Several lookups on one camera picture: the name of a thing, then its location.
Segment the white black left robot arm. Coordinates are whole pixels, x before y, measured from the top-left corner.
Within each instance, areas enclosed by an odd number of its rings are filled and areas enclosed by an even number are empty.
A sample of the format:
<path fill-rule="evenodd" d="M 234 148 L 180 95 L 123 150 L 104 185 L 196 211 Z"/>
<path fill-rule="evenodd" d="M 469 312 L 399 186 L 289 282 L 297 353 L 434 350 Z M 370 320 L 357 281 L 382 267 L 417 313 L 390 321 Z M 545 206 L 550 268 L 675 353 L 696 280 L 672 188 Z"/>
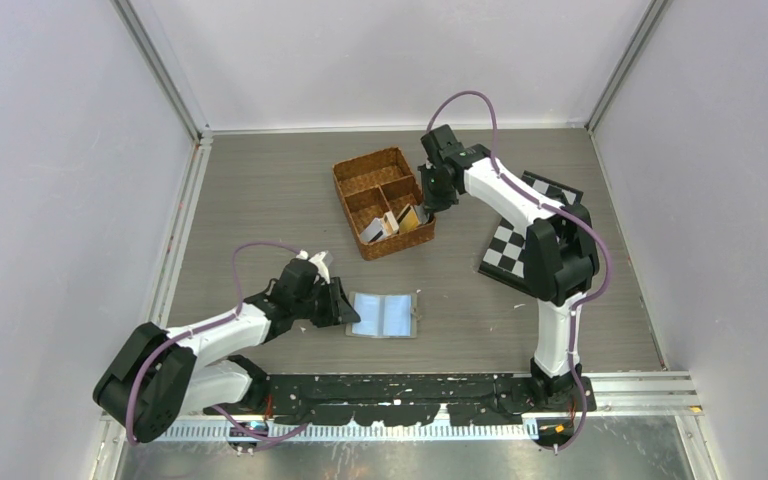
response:
<path fill-rule="evenodd" d="M 360 320 L 331 262 L 327 251 L 300 252 L 241 306 L 185 327 L 139 325 L 102 374 L 93 401 L 136 443 L 152 442 L 180 415 L 209 407 L 258 412 L 268 375 L 242 350 L 276 339 L 298 320 L 317 328 Z"/>

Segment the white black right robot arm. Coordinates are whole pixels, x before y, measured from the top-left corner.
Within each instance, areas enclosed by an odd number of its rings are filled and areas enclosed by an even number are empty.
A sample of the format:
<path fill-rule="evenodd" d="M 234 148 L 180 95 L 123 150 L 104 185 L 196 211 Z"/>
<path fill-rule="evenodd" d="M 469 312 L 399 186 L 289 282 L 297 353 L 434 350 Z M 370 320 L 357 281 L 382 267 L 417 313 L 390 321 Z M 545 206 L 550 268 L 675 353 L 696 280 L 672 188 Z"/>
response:
<path fill-rule="evenodd" d="M 421 138 L 423 208 L 429 215 L 470 195 L 491 207 L 523 238 L 525 292 L 538 301 L 538 345 L 530 361 L 534 403 L 556 410 L 580 383 L 578 318 L 599 271 L 589 211 L 552 199 L 511 174 L 481 144 L 464 146 L 447 125 Z"/>

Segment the gold credit card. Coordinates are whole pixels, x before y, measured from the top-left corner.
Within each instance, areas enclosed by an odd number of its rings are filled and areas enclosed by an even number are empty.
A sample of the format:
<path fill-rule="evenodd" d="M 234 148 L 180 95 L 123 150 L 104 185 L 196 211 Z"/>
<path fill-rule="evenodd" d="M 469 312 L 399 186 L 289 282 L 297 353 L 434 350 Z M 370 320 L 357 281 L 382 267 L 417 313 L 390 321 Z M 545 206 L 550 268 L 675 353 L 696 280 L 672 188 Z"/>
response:
<path fill-rule="evenodd" d="M 406 233 L 415 230 L 424 224 L 424 217 L 421 206 L 412 204 L 405 205 L 396 216 L 396 220 L 400 233 Z"/>

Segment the taupe leather card holder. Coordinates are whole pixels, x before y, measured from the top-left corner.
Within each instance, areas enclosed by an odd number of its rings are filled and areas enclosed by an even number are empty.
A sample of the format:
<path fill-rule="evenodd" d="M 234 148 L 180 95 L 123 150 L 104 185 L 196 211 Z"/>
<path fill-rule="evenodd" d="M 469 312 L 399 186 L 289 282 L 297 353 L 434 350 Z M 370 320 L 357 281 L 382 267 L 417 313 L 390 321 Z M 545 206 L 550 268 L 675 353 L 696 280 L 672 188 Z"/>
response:
<path fill-rule="evenodd" d="M 360 321 L 346 326 L 349 337 L 409 339 L 418 335 L 418 295 L 352 292 L 350 305 Z"/>

